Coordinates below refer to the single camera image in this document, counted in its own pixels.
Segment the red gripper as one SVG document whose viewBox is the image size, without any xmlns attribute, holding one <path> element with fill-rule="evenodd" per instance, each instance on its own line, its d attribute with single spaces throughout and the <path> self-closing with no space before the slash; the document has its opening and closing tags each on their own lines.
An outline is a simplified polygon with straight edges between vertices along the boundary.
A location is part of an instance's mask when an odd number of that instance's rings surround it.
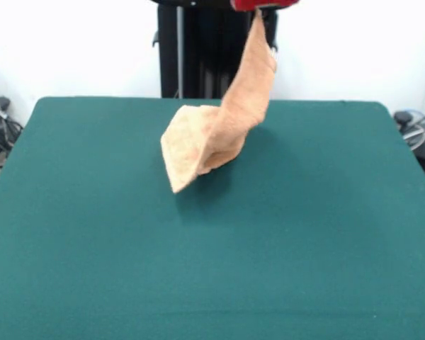
<svg viewBox="0 0 425 340">
<path fill-rule="evenodd" d="M 253 11 L 264 8 L 285 8 L 297 2 L 298 0 L 231 0 L 230 4 L 235 11 Z"/>
</svg>

